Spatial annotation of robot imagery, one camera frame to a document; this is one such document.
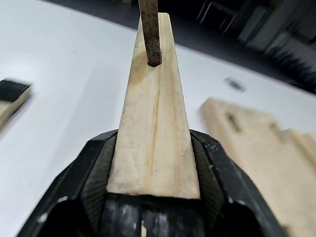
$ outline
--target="white surface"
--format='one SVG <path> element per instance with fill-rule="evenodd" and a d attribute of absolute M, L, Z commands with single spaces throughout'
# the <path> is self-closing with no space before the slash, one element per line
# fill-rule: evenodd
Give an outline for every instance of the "white surface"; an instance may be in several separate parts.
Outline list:
<path fill-rule="evenodd" d="M 0 78 L 33 97 L 0 134 L 0 236 L 16 235 L 55 176 L 87 140 L 119 126 L 136 32 L 33 0 L 0 1 Z M 284 128 L 316 132 L 316 97 L 177 46 L 189 127 L 206 132 L 209 96 L 272 112 Z M 224 82 L 231 77 L 246 92 Z"/>

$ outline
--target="wooden block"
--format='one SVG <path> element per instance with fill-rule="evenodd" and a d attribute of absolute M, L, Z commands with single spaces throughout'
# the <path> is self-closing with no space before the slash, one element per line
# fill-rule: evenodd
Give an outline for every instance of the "wooden block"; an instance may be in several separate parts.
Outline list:
<path fill-rule="evenodd" d="M 302 134 L 295 129 L 287 129 L 293 143 L 302 152 L 302 156 L 316 171 L 316 142 L 310 134 Z"/>
<path fill-rule="evenodd" d="M 279 222 L 295 236 L 316 236 L 315 172 L 274 117 L 215 99 L 201 110 L 210 135 L 253 180 Z"/>
<path fill-rule="evenodd" d="M 0 81 L 0 129 L 30 97 L 31 88 L 10 80 Z"/>
<path fill-rule="evenodd" d="M 147 65 L 140 21 L 107 190 L 199 198 L 170 19 L 158 17 L 162 64 Z"/>

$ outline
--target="blurred wooden block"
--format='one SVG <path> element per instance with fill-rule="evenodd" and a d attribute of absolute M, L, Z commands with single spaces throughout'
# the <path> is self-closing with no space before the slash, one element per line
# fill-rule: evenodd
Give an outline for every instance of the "blurred wooden block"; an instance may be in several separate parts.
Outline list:
<path fill-rule="evenodd" d="M 11 80 L 0 81 L 0 129 L 30 97 L 31 88 Z"/>
<path fill-rule="evenodd" d="M 162 63 L 148 66 L 140 22 L 107 190 L 199 198 L 170 19 L 158 17 Z"/>
<path fill-rule="evenodd" d="M 270 114 L 208 99 L 201 107 L 210 135 L 253 180 L 295 236 L 316 236 L 316 175 L 288 131 Z"/>

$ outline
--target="wood grain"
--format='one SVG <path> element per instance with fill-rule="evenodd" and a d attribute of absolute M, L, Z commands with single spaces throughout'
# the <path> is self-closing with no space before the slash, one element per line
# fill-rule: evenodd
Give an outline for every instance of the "wood grain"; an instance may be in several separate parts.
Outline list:
<path fill-rule="evenodd" d="M 157 0 L 139 0 L 139 9 L 142 18 L 147 63 L 149 66 L 156 67 L 161 63 Z"/>
<path fill-rule="evenodd" d="M 158 17 L 162 64 L 147 65 L 140 22 L 107 189 L 199 198 L 170 19 Z"/>
<path fill-rule="evenodd" d="M 215 99 L 201 110 L 210 135 L 250 176 L 279 222 L 295 236 L 316 236 L 314 169 L 274 117 Z"/>

